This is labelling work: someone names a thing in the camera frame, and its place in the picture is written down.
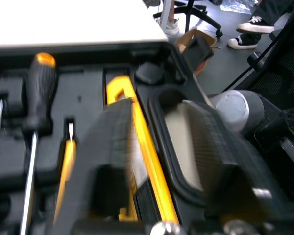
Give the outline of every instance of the white table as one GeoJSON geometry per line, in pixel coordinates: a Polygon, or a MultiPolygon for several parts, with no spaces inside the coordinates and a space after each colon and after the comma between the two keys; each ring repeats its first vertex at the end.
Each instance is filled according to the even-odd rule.
{"type": "Polygon", "coordinates": [[[0,0],[0,47],[145,41],[167,37],[141,0],[0,0]]]}

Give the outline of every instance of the metal bolt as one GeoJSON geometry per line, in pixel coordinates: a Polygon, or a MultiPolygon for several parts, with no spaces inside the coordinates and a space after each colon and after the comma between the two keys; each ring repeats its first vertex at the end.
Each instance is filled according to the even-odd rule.
{"type": "Polygon", "coordinates": [[[186,235],[186,232],[178,224],[158,222],[152,227],[150,235],[186,235]]]}
{"type": "Polygon", "coordinates": [[[224,232],[228,235],[260,235],[251,224],[238,219],[227,222],[224,232]]]}

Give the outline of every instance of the black sneaker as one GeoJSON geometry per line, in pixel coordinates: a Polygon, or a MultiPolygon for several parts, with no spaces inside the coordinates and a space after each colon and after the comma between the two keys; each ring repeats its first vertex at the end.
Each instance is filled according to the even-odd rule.
{"type": "Polygon", "coordinates": [[[255,49],[257,47],[257,43],[257,41],[250,39],[245,34],[242,34],[237,38],[231,38],[227,41],[229,47],[235,50],[255,49]]]}
{"type": "Polygon", "coordinates": [[[223,0],[209,0],[213,5],[220,6],[223,0]]]}
{"type": "Polygon", "coordinates": [[[272,33],[274,26],[267,24],[260,16],[253,16],[247,23],[240,24],[236,31],[240,33],[272,33]]]}

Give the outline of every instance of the chair wheel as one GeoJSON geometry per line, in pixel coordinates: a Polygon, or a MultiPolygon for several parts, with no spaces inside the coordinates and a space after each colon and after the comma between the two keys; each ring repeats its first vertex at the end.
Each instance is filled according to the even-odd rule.
{"type": "Polygon", "coordinates": [[[222,37],[222,35],[223,35],[223,33],[222,33],[221,30],[217,30],[217,31],[216,31],[216,37],[217,37],[217,38],[222,37]]]}

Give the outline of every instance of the plastic bag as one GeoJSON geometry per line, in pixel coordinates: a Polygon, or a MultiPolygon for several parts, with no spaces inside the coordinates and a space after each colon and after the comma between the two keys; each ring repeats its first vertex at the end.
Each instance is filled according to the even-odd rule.
{"type": "Polygon", "coordinates": [[[251,14],[250,7],[258,3],[257,0],[223,0],[222,11],[232,11],[238,13],[251,14]]]}

